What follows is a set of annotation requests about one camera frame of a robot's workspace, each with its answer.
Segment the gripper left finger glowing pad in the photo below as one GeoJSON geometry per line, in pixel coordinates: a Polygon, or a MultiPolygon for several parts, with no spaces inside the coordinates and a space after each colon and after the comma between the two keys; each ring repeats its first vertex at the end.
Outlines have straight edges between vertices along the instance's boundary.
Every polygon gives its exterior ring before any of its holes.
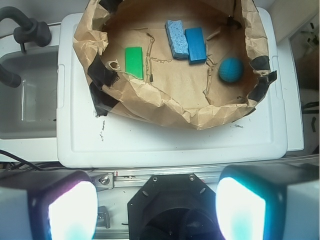
{"type": "Polygon", "coordinates": [[[2,171],[2,240],[91,240],[98,194],[82,170],[2,171]]]}

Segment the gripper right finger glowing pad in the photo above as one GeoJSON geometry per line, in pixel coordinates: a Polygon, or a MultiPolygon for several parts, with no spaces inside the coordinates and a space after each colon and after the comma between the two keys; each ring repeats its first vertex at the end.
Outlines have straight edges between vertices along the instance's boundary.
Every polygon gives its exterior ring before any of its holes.
{"type": "Polygon", "coordinates": [[[215,209],[226,240],[318,240],[319,166],[228,165],[216,187],[215,209]]]}

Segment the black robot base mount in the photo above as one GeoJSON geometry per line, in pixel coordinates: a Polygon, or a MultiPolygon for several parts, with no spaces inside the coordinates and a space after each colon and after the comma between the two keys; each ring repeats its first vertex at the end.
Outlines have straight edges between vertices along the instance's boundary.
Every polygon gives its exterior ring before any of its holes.
{"type": "Polygon", "coordinates": [[[127,203],[131,240],[222,240],[216,194],[194,173],[153,175],[127,203]]]}

